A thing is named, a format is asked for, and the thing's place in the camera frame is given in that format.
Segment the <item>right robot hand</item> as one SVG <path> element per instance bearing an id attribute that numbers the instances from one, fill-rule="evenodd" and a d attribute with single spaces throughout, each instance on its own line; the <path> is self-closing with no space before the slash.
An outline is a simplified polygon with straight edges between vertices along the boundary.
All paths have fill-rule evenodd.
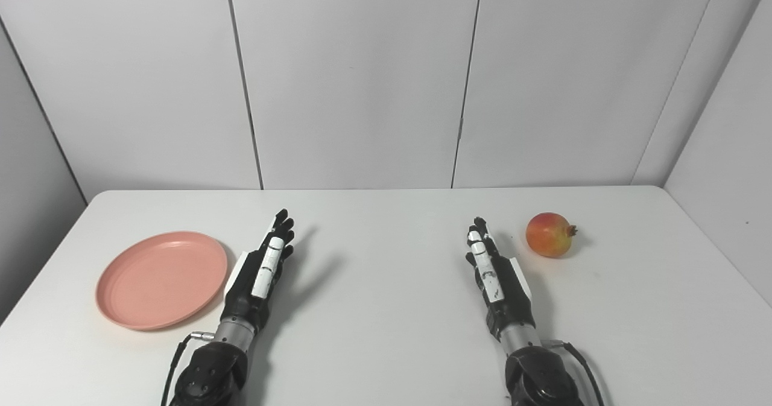
<path id="1" fill-rule="evenodd" d="M 485 219 L 475 217 L 467 232 L 466 261 L 486 305 L 486 327 L 513 349 L 537 345 L 530 286 L 515 259 L 500 254 Z"/>

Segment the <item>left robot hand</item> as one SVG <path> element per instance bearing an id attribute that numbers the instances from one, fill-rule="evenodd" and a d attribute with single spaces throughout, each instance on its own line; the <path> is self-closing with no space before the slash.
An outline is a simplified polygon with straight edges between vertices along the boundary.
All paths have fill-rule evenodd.
<path id="1" fill-rule="evenodd" d="M 279 211 L 258 249 L 248 252 L 234 282 L 224 296 L 222 322 L 243 322 L 249 329 L 265 328 L 270 302 L 283 265 L 293 254 L 294 221 L 287 209 Z"/>

